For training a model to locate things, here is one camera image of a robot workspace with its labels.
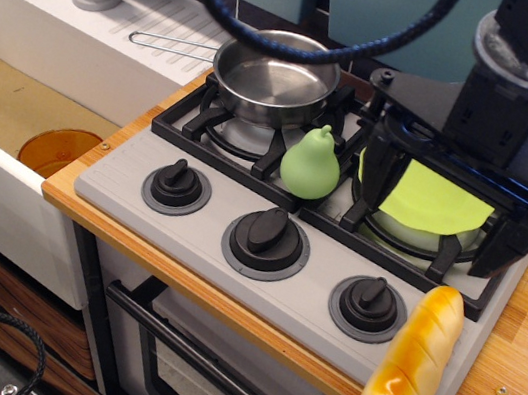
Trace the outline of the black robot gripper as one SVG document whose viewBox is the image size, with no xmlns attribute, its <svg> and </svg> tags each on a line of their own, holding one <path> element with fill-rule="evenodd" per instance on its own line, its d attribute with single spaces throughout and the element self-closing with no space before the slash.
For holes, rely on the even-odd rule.
<svg viewBox="0 0 528 395">
<path fill-rule="evenodd" d="M 501 213 L 469 276 L 495 277 L 528 255 L 528 91 L 479 68 L 462 83 L 390 68 L 370 81 L 360 190 L 367 207 L 377 210 L 417 160 Z"/>
</svg>

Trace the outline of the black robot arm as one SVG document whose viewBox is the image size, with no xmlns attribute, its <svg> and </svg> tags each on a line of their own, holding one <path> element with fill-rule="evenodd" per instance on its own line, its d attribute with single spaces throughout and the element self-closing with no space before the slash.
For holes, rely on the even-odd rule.
<svg viewBox="0 0 528 395">
<path fill-rule="evenodd" d="M 489 278 L 528 254 L 528 0 L 502 0 L 473 47 L 462 83 L 374 71 L 360 191 L 376 210 L 416 160 L 488 203 L 470 273 Z"/>
</svg>

